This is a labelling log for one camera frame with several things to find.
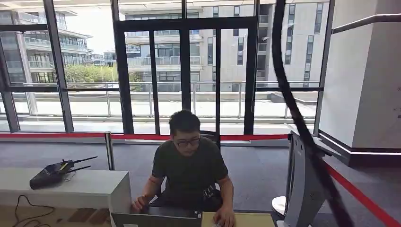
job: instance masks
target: sky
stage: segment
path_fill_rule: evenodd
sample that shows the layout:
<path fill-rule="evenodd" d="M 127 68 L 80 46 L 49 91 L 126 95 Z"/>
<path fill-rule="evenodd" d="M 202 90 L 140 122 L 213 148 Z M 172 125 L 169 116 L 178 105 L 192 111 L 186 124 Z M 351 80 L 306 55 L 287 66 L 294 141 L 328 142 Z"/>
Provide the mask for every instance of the sky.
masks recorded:
<path fill-rule="evenodd" d="M 87 39 L 88 49 L 93 53 L 102 54 L 114 50 L 114 33 L 112 13 L 110 7 L 74 8 L 72 11 L 78 16 L 66 17 L 67 28 L 70 31 L 93 36 Z"/>

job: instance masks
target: white stand base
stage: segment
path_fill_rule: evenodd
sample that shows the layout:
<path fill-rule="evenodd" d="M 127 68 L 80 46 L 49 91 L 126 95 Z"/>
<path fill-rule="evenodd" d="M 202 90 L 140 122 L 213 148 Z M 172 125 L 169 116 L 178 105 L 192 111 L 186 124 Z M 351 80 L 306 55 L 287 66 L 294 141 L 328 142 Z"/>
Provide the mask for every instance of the white stand base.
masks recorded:
<path fill-rule="evenodd" d="M 273 210 L 275 212 L 284 216 L 285 209 L 286 209 L 286 197 L 279 196 L 279 197 L 274 198 L 271 201 L 271 206 L 273 207 Z"/>
<path fill-rule="evenodd" d="M 279 196 L 274 198 L 271 201 L 271 206 L 273 207 L 273 210 L 277 213 L 280 213 L 284 216 L 284 212 L 286 209 L 286 197 L 285 196 Z M 284 221 L 277 221 L 277 227 L 289 227 Z"/>
<path fill-rule="evenodd" d="M 277 221 L 277 227 L 289 227 L 284 221 Z"/>

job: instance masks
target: laptop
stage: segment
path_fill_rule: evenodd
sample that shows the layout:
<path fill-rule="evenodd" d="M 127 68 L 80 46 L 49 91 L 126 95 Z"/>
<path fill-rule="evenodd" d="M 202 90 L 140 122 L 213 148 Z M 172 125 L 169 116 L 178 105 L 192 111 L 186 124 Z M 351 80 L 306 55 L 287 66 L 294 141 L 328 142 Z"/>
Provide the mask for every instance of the laptop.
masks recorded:
<path fill-rule="evenodd" d="M 202 215 L 198 211 L 181 209 L 146 208 L 140 214 L 111 213 L 116 227 L 201 227 Z"/>

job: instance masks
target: white counter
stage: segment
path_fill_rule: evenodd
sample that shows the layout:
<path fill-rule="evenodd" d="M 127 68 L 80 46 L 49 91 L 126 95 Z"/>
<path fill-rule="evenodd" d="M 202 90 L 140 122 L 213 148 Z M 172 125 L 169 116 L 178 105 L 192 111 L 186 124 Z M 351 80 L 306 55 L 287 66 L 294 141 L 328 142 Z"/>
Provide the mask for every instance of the white counter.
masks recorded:
<path fill-rule="evenodd" d="M 40 168 L 0 168 L 0 205 L 15 206 L 19 195 L 34 205 L 59 208 L 108 208 L 110 212 L 129 212 L 130 178 L 127 171 L 79 170 L 68 182 L 32 190 L 29 180 Z M 28 206 L 21 198 L 21 206 Z"/>

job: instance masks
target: red barrier rope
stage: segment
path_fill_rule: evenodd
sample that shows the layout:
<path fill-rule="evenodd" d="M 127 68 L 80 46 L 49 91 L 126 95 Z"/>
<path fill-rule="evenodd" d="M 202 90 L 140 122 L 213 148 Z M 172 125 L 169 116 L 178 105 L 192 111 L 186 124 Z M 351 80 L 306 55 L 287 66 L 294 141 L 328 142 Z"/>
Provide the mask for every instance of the red barrier rope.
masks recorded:
<path fill-rule="evenodd" d="M 0 133 L 0 138 L 104 138 L 104 133 Z"/>
<path fill-rule="evenodd" d="M 221 135 L 220 140 L 280 140 L 288 139 L 288 135 Z"/>
<path fill-rule="evenodd" d="M 170 136 L 159 136 L 153 134 L 111 134 L 110 138 L 115 140 L 169 140 Z"/>
<path fill-rule="evenodd" d="M 381 220 L 388 227 L 401 227 L 393 217 L 388 215 L 382 208 L 375 204 L 370 198 L 365 196 L 358 188 L 356 188 L 345 177 L 339 174 L 333 167 L 326 163 L 329 174 L 336 179 L 351 195 L 353 195 L 359 202 L 361 202 L 372 214 Z"/>
<path fill-rule="evenodd" d="M 112 139 L 117 140 L 169 140 L 169 135 L 149 135 L 149 134 L 111 134 Z M 279 140 L 287 139 L 288 135 L 221 135 L 220 140 Z"/>
<path fill-rule="evenodd" d="M 0 138 L 104 138 L 104 133 L 0 133 Z M 111 134 L 116 140 L 169 140 L 169 135 Z M 280 140 L 288 135 L 220 135 L 220 140 Z"/>

